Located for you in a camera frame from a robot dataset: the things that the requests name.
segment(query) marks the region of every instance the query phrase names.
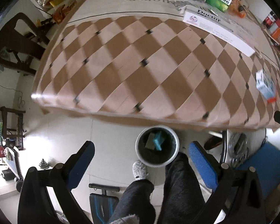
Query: table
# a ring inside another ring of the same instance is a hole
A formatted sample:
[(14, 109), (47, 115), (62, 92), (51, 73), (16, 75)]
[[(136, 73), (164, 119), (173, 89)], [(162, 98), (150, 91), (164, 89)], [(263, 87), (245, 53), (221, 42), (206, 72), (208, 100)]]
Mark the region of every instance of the table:
[[(280, 63), (255, 17), (262, 58), (188, 25), (171, 0), (82, 0), (48, 45), (32, 98), (45, 111), (128, 125), (277, 128)], [(256, 89), (264, 69), (275, 103)]]

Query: dark jeans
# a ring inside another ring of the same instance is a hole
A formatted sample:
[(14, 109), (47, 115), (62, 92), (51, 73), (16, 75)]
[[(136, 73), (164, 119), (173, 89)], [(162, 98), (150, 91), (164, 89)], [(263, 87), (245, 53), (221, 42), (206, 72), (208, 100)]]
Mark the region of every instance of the dark jeans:
[[(166, 166), (164, 198), (158, 224), (190, 224), (205, 201), (186, 154), (178, 153), (175, 160)], [(123, 193), (109, 223), (130, 214), (139, 217), (140, 224), (153, 224), (155, 210), (150, 203), (153, 184), (137, 180)]]

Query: bucket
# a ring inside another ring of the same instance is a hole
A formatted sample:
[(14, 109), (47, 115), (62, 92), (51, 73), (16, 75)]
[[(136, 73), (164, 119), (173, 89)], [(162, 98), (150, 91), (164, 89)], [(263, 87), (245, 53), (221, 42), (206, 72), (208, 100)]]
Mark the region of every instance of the bucket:
[[(162, 150), (151, 150), (145, 147), (151, 133), (161, 132), (164, 141), (161, 145)], [(149, 167), (163, 167), (171, 163), (178, 154), (179, 140), (173, 129), (157, 125), (144, 129), (136, 140), (136, 154), (140, 161)]]

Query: wooden stool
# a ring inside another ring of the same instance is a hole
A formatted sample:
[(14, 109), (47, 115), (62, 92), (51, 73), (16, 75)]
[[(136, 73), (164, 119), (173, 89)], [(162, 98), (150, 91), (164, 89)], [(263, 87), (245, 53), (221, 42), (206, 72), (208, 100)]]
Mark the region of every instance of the wooden stool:
[[(2, 137), (3, 139), (7, 138), (18, 138), (18, 143), (19, 143), (19, 150), (23, 150), (23, 114), (26, 113), (26, 111), (21, 111), (21, 110), (15, 110), (11, 108), (6, 108), (6, 107), (1, 107), (0, 111), (2, 112), (2, 121), (3, 121), (3, 126), (2, 126)], [(18, 129), (11, 129), (7, 128), (7, 113), (14, 113), (18, 116)]]

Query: round bolt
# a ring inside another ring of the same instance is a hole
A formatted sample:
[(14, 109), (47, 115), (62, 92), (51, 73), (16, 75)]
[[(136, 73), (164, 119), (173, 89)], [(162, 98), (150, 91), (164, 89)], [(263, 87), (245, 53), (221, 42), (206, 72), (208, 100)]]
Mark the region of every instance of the round bolt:
[(249, 170), (254, 173), (256, 171), (256, 169), (254, 167), (249, 167)]
[(28, 172), (29, 172), (29, 173), (33, 173), (35, 169), (36, 169), (35, 167), (30, 167), (30, 168), (28, 169)]
[(63, 163), (57, 163), (55, 168), (57, 169), (61, 169), (63, 167)]
[(221, 164), (221, 168), (223, 168), (223, 169), (228, 169), (229, 166), (228, 166), (227, 163), (222, 163), (222, 164)]

